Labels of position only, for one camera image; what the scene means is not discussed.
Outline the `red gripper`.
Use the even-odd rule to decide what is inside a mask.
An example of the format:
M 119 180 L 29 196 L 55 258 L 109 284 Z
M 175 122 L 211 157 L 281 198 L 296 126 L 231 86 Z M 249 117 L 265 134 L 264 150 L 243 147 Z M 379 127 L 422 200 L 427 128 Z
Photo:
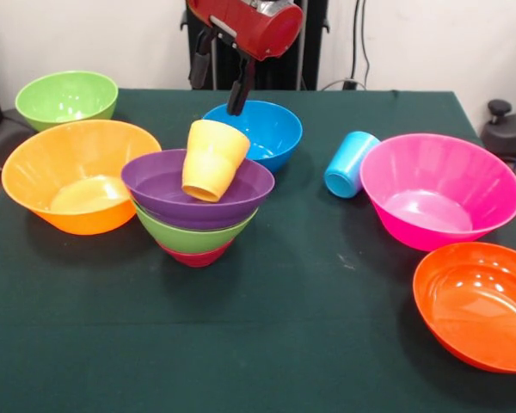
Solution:
M 238 116 L 254 86 L 255 61 L 282 56 L 297 39 L 304 12 L 293 1 L 193 0 L 187 6 L 208 28 L 197 36 L 189 82 L 193 89 L 216 89 L 216 37 L 240 52 L 227 114 Z

